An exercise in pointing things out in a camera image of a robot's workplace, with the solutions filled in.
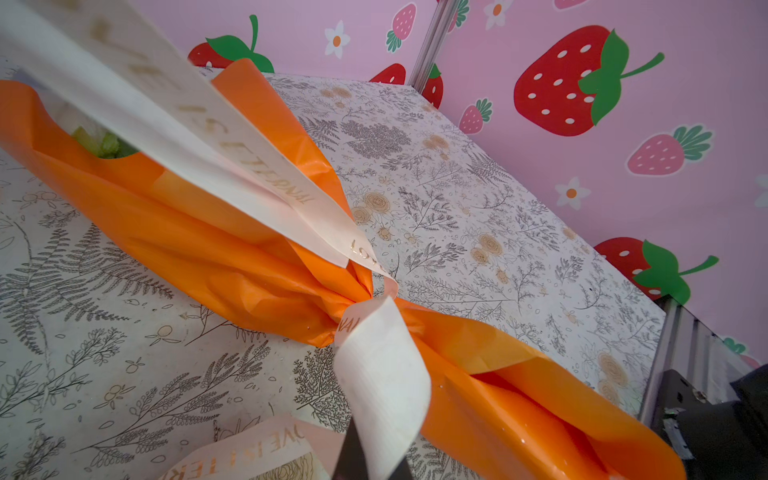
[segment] orange wrapping paper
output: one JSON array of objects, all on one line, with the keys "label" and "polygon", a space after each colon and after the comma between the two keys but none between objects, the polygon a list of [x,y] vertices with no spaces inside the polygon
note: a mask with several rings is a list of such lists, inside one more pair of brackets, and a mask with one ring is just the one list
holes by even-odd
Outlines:
[{"label": "orange wrapping paper", "polygon": [[[349,213],[326,158],[253,63],[214,81]],[[372,297],[369,270],[333,266],[143,154],[101,160],[28,86],[0,81],[0,146],[122,250],[229,321],[314,346]],[[547,356],[484,323],[396,300],[432,377],[423,435],[489,479],[685,478],[651,430]]]}]

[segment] black object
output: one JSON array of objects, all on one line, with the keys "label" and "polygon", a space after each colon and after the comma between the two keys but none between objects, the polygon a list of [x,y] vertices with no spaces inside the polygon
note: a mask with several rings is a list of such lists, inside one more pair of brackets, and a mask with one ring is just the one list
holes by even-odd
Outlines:
[{"label": "black object", "polygon": [[711,405],[680,373],[664,372],[651,428],[690,480],[768,479],[768,366],[731,386],[739,400]]},{"label": "black object", "polygon": [[[368,468],[366,467],[366,454],[362,451],[360,437],[357,435],[355,419],[349,420],[349,428],[346,430],[344,443],[339,453],[339,461],[333,472],[332,480],[368,480]],[[413,480],[411,469],[404,458],[395,471],[389,476],[389,480]]]}]

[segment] strawberry wallpaper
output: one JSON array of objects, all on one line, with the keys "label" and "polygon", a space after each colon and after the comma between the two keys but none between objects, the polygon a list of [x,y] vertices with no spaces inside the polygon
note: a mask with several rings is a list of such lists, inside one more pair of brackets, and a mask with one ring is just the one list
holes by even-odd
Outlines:
[{"label": "strawberry wallpaper", "polygon": [[404,84],[435,0],[132,0],[195,65]]},{"label": "strawberry wallpaper", "polygon": [[768,5],[462,0],[424,95],[646,295],[768,361]]}]

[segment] white flower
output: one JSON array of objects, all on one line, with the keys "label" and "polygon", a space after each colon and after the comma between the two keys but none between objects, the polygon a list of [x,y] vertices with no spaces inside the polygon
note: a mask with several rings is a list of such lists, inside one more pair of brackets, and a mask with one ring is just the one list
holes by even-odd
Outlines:
[{"label": "white flower", "polygon": [[349,43],[349,35],[344,35],[344,22],[339,20],[336,29],[326,28],[326,55],[336,54],[336,58],[341,58],[342,47]]},{"label": "white flower", "polygon": [[755,207],[768,207],[768,175],[758,175],[755,180],[765,190],[755,200]]},{"label": "white flower", "polygon": [[494,25],[504,26],[507,19],[504,12],[507,11],[509,5],[512,5],[512,0],[497,0],[483,8],[483,11],[488,16],[488,21],[485,23],[486,30],[490,30]]},{"label": "white flower", "polygon": [[568,185],[555,185],[554,189],[560,194],[558,207],[569,204],[574,210],[580,209],[581,199],[592,193],[588,188],[579,187],[578,177],[571,178]]}]

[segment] floral patterned paper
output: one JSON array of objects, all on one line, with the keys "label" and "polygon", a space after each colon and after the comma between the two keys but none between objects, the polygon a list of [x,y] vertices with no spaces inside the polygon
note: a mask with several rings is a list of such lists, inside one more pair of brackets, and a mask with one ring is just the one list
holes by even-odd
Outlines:
[{"label": "floral patterned paper", "polygon": [[[637,413],[663,318],[647,297],[411,88],[268,78],[401,296],[496,326]],[[16,432],[0,479],[158,478],[281,413],[344,430],[332,348],[240,329],[7,154],[0,178],[0,426]],[[424,439],[407,456],[417,480],[476,478]]]}]

